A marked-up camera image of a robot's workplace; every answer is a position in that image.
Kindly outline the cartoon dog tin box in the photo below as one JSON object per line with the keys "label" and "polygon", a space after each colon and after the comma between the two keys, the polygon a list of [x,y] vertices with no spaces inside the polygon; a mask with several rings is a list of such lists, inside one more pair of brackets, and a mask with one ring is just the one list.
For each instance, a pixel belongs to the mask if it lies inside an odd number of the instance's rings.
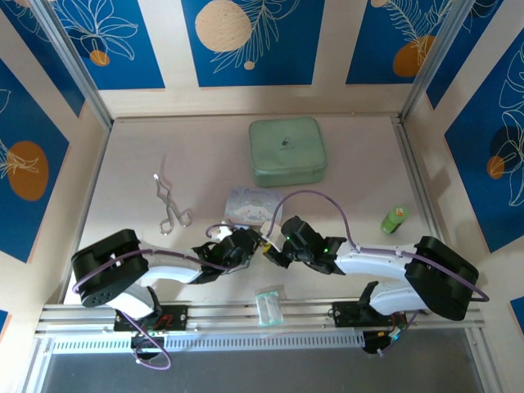
{"label": "cartoon dog tin box", "polygon": [[283,198],[282,192],[265,188],[231,187],[224,218],[233,224],[260,227],[272,220]]}

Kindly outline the clear plastic packet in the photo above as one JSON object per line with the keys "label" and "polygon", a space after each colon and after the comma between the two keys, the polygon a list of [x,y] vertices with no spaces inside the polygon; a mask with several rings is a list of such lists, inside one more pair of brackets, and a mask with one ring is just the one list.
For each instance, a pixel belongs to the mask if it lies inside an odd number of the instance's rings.
{"label": "clear plastic packet", "polygon": [[255,305],[260,327],[271,327],[284,323],[280,303],[283,295],[283,286],[264,287],[255,292]]}

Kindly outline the metal scissor tongs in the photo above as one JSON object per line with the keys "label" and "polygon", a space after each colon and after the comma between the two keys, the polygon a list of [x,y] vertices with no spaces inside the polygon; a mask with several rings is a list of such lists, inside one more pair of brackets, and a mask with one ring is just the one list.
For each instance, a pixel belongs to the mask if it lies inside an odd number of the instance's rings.
{"label": "metal scissor tongs", "polygon": [[192,224],[192,216],[188,210],[179,212],[174,200],[171,197],[171,190],[162,182],[159,174],[153,174],[156,183],[156,196],[165,205],[166,218],[159,223],[159,231],[164,236],[168,236],[174,229],[175,222],[183,228]]}

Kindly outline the small green bottle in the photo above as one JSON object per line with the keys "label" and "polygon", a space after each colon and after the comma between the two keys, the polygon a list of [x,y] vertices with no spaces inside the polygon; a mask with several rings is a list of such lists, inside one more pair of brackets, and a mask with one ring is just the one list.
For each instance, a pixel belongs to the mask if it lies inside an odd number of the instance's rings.
{"label": "small green bottle", "polygon": [[406,206],[394,206],[382,220],[381,230],[386,234],[395,233],[408,217],[409,209]]}

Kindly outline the mint green zip pouch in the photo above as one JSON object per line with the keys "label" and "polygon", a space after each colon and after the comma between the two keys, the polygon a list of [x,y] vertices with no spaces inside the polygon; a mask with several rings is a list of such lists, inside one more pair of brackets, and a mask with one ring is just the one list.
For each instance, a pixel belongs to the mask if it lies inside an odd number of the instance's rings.
{"label": "mint green zip pouch", "polygon": [[312,117],[257,120],[249,126],[251,172],[259,187],[323,180],[328,159],[323,133]]}

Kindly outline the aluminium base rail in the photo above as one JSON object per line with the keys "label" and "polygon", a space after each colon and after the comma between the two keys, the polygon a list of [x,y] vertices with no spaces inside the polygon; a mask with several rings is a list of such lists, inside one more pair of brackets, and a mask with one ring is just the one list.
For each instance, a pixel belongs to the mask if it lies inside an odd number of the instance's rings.
{"label": "aluminium base rail", "polygon": [[[332,331],[340,312],[332,309],[334,299],[283,300],[280,308],[284,317],[282,325],[267,329],[292,332]],[[255,302],[189,302],[185,320],[189,332],[261,332]],[[89,335],[113,331],[115,311],[102,306],[84,308],[81,305],[45,305],[40,314],[35,333],[48,335]],[[470,307],[464,320],[455,322],[436,314],[421,313],[414,320],[413,328],[483,328],[486,325],[479,308]]]}

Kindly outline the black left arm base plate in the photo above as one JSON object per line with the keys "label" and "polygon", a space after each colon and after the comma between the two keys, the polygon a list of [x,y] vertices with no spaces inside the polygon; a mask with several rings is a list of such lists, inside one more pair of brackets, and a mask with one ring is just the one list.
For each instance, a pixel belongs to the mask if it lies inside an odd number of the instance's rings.
{"label": "black left arm base plate", "polygon": [[[161,305],[136,323],[146,331],[184,331],[187,325],[187,305]],[[115,332],[136,332],[137,329],[117,310],[114,321]]]}

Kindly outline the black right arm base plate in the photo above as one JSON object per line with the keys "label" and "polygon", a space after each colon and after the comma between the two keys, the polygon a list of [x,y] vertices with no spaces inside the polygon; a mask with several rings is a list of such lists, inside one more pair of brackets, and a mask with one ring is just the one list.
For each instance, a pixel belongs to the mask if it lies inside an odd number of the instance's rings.
{"label": "black right arm base plate", "polygon": [[401,314],[385,316],[358,301],[334,302],[331,311],[337,328],[403,328],[407,324],[406,317]]}

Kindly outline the aluminium side rail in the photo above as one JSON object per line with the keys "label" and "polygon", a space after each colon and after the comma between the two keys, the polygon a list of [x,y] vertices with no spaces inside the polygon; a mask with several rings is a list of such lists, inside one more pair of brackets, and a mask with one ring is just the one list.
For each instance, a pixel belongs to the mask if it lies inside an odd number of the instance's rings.
{"label": "aluminium side rail", "polygon": [[390,120],[404,161],[418,214],[429,233],[444,244],[447,244],[448,237],[441,226],[436,203],[430,191],[429,175],[422,157],[418,153],[413,138],[410,136],[402,119],[398,115],[392,115]]}

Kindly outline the aluminium frame post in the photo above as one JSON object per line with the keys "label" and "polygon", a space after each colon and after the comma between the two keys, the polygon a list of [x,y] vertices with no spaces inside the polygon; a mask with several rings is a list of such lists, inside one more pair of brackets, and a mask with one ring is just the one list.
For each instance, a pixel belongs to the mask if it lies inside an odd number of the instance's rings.
{"label": "aluminium frame post", "polygon": [[53,11],[52,5],[48,0],[29,0],[29,4],[36,19],[50,39],[58,56],[61,58],[62,63],[92,107],[93,113],[102,124],[102,127],[107,132],[110,132],[114,120],[102,100],[97,86],[82,61],[81,56],[65,28],[62,26],[58,16]]}
{"label": "aluminium frame post", "polygon": [[402,124],[414,114],[419,101],[427,99],[432,110],[440,105],[482,36],[482,22],[475,15],[476,0],[450,0],[449,5],[449,14],[444,18],[398,114]]}

